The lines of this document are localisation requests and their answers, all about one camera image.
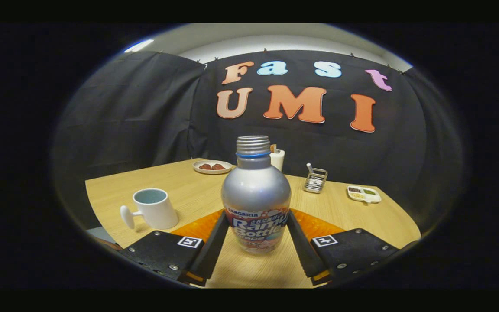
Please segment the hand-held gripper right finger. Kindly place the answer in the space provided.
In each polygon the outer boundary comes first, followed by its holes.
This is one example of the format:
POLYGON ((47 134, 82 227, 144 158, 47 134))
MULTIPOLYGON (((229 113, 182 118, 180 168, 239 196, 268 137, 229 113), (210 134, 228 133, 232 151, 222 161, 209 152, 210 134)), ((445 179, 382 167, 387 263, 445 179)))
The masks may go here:
POLYGON ((399 251, 365 229, 344 230, 297 209, 289 212, 287 226, 313 286, 341 286, 370 273, 399 251))

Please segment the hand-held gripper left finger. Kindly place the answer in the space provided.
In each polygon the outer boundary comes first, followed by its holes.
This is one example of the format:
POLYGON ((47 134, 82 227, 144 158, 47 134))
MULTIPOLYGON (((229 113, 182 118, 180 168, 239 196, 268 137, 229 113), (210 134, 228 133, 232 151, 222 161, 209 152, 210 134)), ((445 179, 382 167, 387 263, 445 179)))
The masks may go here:
POLYGON ((120 254, 160 277, 205 286, 229 229, 224 211, 210 213, 173 232, 154 230, 120 254))

